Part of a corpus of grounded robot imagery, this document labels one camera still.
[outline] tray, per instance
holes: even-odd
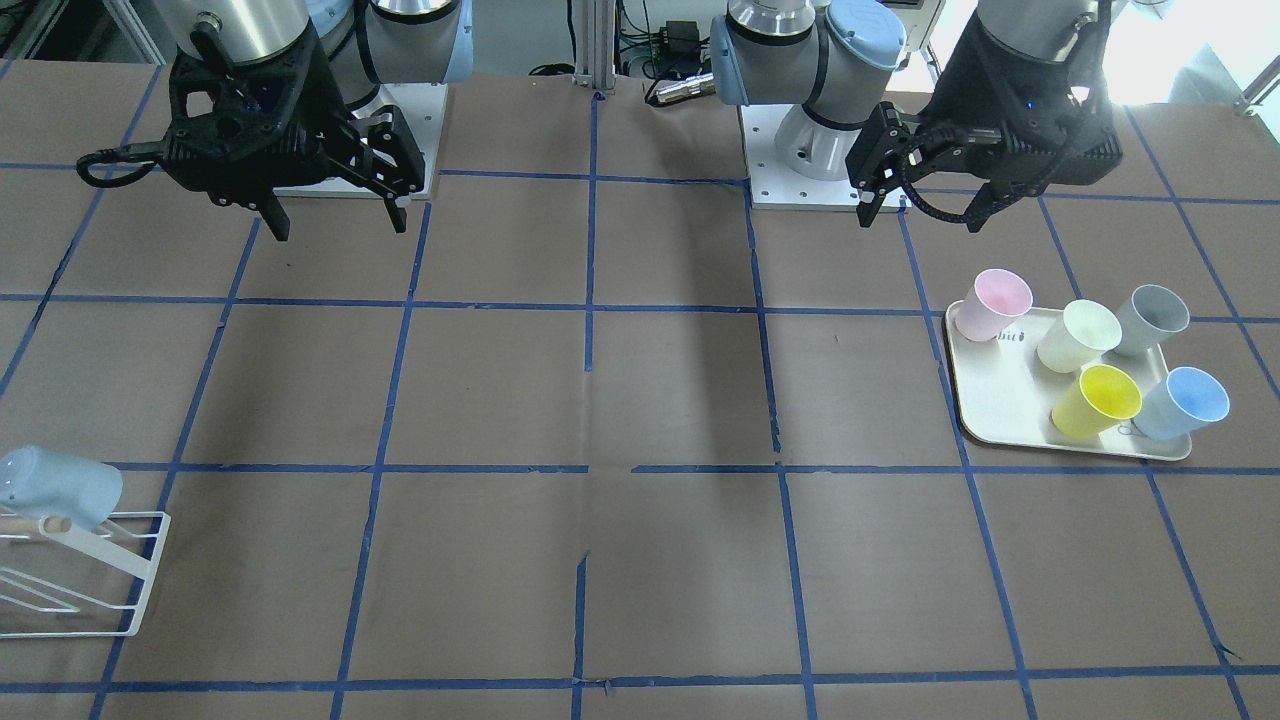
[[[1041,364],[1036,346],[1061,310],[1032,307],[996,340],[973,342],[955,329],[960,302],[947,307],[943,334],[951,360],[960,424],[974,438],[995,445],[1043,447],[1148,460],[1183,460],[1192,452],[1190,436],[1156,441],[1125,421],[1094,438],[1070,438],[1050,420],[1050,411],[1075,382],[1076,374],[1059,374]],[[1137,357],[1114,352],[1101,363],[1120,368],[1143,395],[1169,375],[1158,346]]]

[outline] pink cup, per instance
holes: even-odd
[[[1018,274],[983,270],[956,310],[956,329],[974,342],[992,340],[1032,309],[1032,288]]]

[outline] table surface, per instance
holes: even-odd
[[[164,69],[0,67],[0,447],[173,516],[142,632],[0,643],[0,715],[1280,717],[1256,120],[1117,108],[1092,187],[861,229],[753,209],[735,110],[643,91],[475,77],[408,233],[287,200],[278,243],[76,177],[160,137]],[[987,266],[1046,307],[1174,288],[1166,356],[1230,418],[1174,464],[974,442],[940,323]]]

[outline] cup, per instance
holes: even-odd
[[[1055,373],[1073,373],[1120,343],[1120,322],[1092,300],[1073,300],[1036,346],[1036,356]]]
[[[27,518],[70,518],[86,529],[115,510],[124,478],[110,465],[28,445],[0,457],[0,505]]]
[[[1231,410],[1222,383],[1199,368],[1174,368],[1142,401],[1133,424],[1152,439],[1174,439],[1216,423]]]
[[[1092,365],[1050,413],[1053,427],[1068,437],[1088,439],[1132,419],[1142,410],[1138,383],[1119,368]]]
[[[1032,309],[1032,288],[1016,273],[991,268],[978,273],[956,310],[956,329],[974,342],[1000,334]]]
[[[1116,309],[1116,320],[1124,337],[1115,352],[1132,357],[1185,331],[1192,323],[1192,314],[1174,291],[1144,284]]]

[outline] white wire rack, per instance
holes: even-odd
[[[148,529],[147,532],[132,532],[122,527],[120,523],[145,525]],[[101,616],[104,625],[101,628],[84,628],[81,624],[63,623],[68,625],[68,629],[58,629],[58,623],[49,623],[49,628],[40,623],[35,623],[32,626],[22,623],[22,629],[10,629],[0,623],[0,639],[137,634],[142,625],[147,601],[151,598],[168,534],[169,515],[165,512],[114,512],[93,530],[78,528],[67,518],[47,516],[37,520],[0,512],[0,550],[5,551],[4,555],[0,555],[0,606],[8,605],[9,610],[17,615],[31,614],[31,619],[42,616],[51,619],[88,618],[93,614],[93,619]],[[61,553],[51,559],[54,562],[79,560],[76,556],[65,555],[68,550],[74,551],[141,580],[141,587],[136,597],[131,593],[129,600],[118,602],[38,578],[22,569],[9,566],[6,562],[6,557],[10,555],[8,551],[18,543],[47,544],[51,553]],[[142,553],[133,552],[124,547],[125,544],[141,546]],[[120,618],[127,618],[128,624],[123,625]]]

